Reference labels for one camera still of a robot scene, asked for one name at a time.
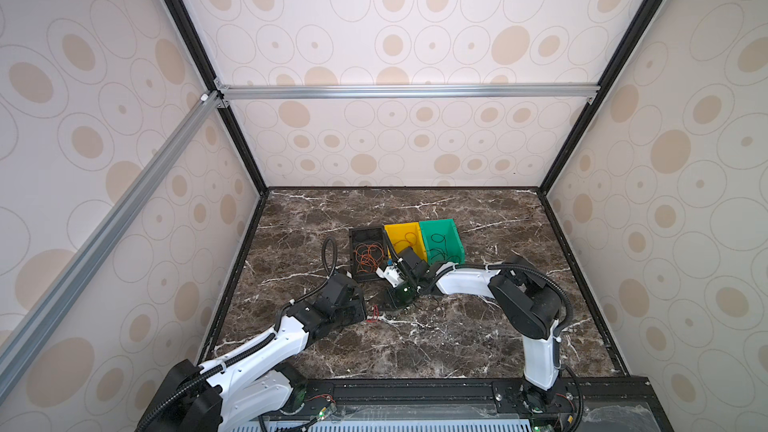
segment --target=patterned wall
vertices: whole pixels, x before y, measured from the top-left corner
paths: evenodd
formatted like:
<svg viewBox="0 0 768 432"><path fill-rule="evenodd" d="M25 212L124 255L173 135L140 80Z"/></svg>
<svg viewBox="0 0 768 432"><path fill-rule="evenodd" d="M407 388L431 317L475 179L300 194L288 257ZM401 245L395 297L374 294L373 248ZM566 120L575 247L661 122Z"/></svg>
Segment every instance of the patterned wall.
<svg viewBox="0 0 768 432"><path fill-rule="evenodd" d="M642 0L186 0L237 85L587 82Z"/></svg>
<svg viewBox="0 0 768 432"><path fill-rule="evenodd" d="M195 362L256 191L216 112L0 406L0 431L130 432Z"/></svg>
<svg viewBox="0 0 768 432"><path fill-rule="evenodd" d="M158 0L0 0L0 343L200 91Z"/></svg>
<svg viewBox="0 0 768 432"><path fill-rule="evenodd" d="M270 186L537 186L583 97L234 101Z"/></svg>
<svg viewBox="0 0 768 432"><path fill-rule="evenodd" d="M678 432L768 423L768 0L669 0L550 199Z"/></svg>

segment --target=aluminum frame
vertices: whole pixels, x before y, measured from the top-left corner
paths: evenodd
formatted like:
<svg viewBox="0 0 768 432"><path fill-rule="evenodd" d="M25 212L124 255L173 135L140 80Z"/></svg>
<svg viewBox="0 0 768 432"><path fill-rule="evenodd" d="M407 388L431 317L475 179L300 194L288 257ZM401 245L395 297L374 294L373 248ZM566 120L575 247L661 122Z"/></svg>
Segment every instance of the aluminum frame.
<svg viewBox="0 0 768 432"><path fill-rule="evenodd" d="M343 86L222 86L226 100L436 99L445 97L594 97L590 82Z"/></svg>
<svg viewBox="0 0 768 432"><path fill-rule="evenodd" d="M297 98L308 99L308 98L334 98L334 97L335 98L352 98L352 97L391 98L391 97L404 97L404 96L437 97L437 96L441 96L441 95L434 95L439 93L438 87L442 88L442 91L441 91L442 93L455 94L455 95L443 95L447 97L522 96L523 94L522 88L524 86L538 86L538 87L541 87L540 90L543 90L545 87L547 86L552 87L553 85L553 84L513 84L510 86L499 86L495 84L480 84L480 85L474 85L474 86L469 86L469 85L430 86L429 88L426 88L423 86L328 86L328 87L322 87L322 86L320 87L317 87L317 86L313 86L313 87L226 86L221 84L221 82L217 81L215 77L213 77L213 67L211 66L210 61L206 56L205 50L202 47L200 39L197 35L197 31L195 30L194 25L192 24L192 21L186 11L184 2L182 0L165 0L165 1L166 1L166 4L168 5L168 9L171 15L174 18L174 22L180 28L182 35L184 36L185 42L187 42L187 45L190 46L191 49L194 49L191 51L191 53L193 54L198 70L200 70L200 73L204 76L206 85L208 87L216 87L218 90L220 90L224 94L224 98L226 100L297 99ZM568 140L566 141L566 145L561 149L560 153L558 154L558 158L555 161L555 164L553 164L552 168L549 171L548 176L546 177L546 179L544 180L544 183L542 184L542 189L540 190L539 195L540 197L542 196L544 197L543 202L546 202L545 193L549 190L549 188L552 185L552 182L554 182L557 175L562 170L562 166L564 162L567 161L568 157L573 151L573 148L575 148L576 144L578 143L578 140L581 139L581 136L584 134L585 130L587 129L587 125L589 124L591 117L594 115L594 112L597 111L600 105L600 102L605 98L606 94L608 93L608 90L610 89L610 85L615 80L614 74L618 75L621 68L623 68L623 65L627 62L631 51L638 44L638 41L641 38L643 32L648 27L648 24L650 23L653 15L655 15L656 11L658 10L658 6L660 5L661 1L662 0L644 0L643 1L643 3L641 4L641 7L638 9L637 14L635 15L635 18L633 18L633 21L630 24L630 28L628 32L624 35L624 38L620 42L617 52L612 57L611 62L609 63L609 66L607 67L606 71L600 78L600 81L598 84L563 84L564 86L590 86L592 87L591 92L588 92L586 90L580 93L576 93L574 90L562 92L562 91L557 91L553 89L550 89L547 92L543 92L543 94L547 96L594 97L594 100L588 101L588 105L587 107L585 107L584 111L581 113L581 116L579 117L577 125L571 131L571 135L568 137ZM296 93L306 94L306 95L299 95L299 96L293 95ZM533 90L527 90L525 92L525 94L528 94L528 96L532 96L531 95L532 93L533 93ZM240 128L236 122L233 123L232 126L235 132L240 131ZM238 150L240 154L244 156L244 159L245 159L245 156L250 158L250 160L247 161L248 163L253 161L253 158L250 154L250 150L248 150L247 148L241 149L240 147L238 147ZM255 168L252 171L252 173L253 172L258 174L258 169ZM266 199L267 199L266 196L261 198L260 207L264 207L266 205ZM259 213L254 214L252 223L249 226L249 235L253 235L255 233L256 227L258 226L259 218L260 218ZM553 224L553 226L556 224L556 220L553 220L552 216L550 216L549 214L548 214L548 219ZM566 250L569 250L567 242L565 242L564 244L561 243L561 246L563 247L564 252ZM246 243L246 241L244 241L244 244L240 251L240 255L245 255L247 253L248 247L249 245ZM237 282L236 273L242 270L242 264L239 264L239 266L236 264L234 269L235 270L233 270L233 276L230 277L230 283L227 285L227 289L231 289L231 292L234 292L234 288ZM226 304L228 304L228 301L226 300L222 301L219 307L223 310L217 311L217 313L221 313L222 316L225 316ZM210 349L213 348L213 346L215 346L215 340L211 340L214 338L214 334L216 334L215 330L216 328L212 328L212 330L209 331L209 336L207 338L208 340L207 348L209 350L204 349L202 353L203 356L208 355L210 353ZM444 385L444 384L447 384L448 380L450 379L439 380L438 383L440 385ZM384 384L386 381L374 380L372 382L375 384ZM467 380L462 379L461 382L462 382L461 386L465 388L467 386Z"/></svg>
<svg viewBox="0 0 768 432"><path fill-rule="evenodd" d="M209 90L221 90L221 83L216 78L214 67L211 65L208 55L205 52L203 42L200 40L200 35L197 33L197 29L195 29L187 7L184 5L184 0L163 0L163 2L165 2L168 14L176 25L176 29L181 36L181 39L187 46L187 51L192 57L192 61L197 67L197 72L200 74L200 78L203 79L206 88ZM221 120L224 121L226 131L232 138L237 153L240 154L240 158L243 160L248 175L256 186L256 190L259 195L263 195L267 185L256 164L254 155L248 147L245 135L237 124L234 112L232 112L232 108L229 107L228 101L224 101L223 106L219 108L219 114L221 115Z"/></svg>
<svg viewBox="0 0 768 432"><path fill-rule="evenodd" d="M0 404L50 339L56 327L111 254L170 169L187 149L208 116L221 104L217 91L208 92L149 161L139 177L80 247L56 282L24 318L0 354Z"/></svg>

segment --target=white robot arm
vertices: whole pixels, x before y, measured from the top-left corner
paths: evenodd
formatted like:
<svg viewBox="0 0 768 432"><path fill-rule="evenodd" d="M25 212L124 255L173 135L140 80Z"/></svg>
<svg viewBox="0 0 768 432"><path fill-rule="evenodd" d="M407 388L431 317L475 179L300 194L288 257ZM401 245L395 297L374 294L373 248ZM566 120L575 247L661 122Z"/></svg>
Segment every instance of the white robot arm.
<svg viewBox="0 0 768 432"><path fill-rule="evenodd" d="M505 264L440 262L428 268L407 248L380 272L411 300L418 294L474 294L496 300L523 334L526 405L536 411L552 402L560 369L559 334L573 312L567 295L533 265L516 255ZM283 306L272 328L237 349L198 368L188 360L174 366L137 432L227 432L287 404L294 410L303 402L297 391L306 380L281 362L332 330L365 318L358 284L332 272L320 288Z"/></svg>

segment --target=brown marble tabletop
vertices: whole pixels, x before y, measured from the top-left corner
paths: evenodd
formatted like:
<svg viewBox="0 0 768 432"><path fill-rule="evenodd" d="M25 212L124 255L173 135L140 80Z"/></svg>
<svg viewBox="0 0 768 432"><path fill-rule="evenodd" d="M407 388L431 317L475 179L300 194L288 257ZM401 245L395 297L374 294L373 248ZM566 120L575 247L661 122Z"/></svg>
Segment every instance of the brown marble tabletop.
<svg viewBox="0 0 768 432"><path fill-rule="evenodd" d="M582 377L616 374L538 198L508 189L278 189L270 194L216 356L274 322L275 311L322 282L328 235L349 260L348 228L452 218L466 262L526 257L570 294L574 323L562 359ZM366 300L383 281L364 282ZM289 360L308 378L504 378L523 374L522 336L493 301L467 295L420 298L374 322L317 341Z"/></svg>

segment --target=cable tie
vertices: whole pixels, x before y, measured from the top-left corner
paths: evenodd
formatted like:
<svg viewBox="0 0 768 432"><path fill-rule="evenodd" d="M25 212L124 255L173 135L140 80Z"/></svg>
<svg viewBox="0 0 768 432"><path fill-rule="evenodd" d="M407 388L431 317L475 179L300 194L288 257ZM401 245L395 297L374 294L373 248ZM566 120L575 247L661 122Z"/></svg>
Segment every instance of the cable tie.
<svg viewBox="0 0 768 432"><path fill-rule="evenodd" d="M221 373L222 374L224 372L226 372L226 360L225 359L222 359L222 358L216 359L216 365L220 365L221 366Z"/></svg>

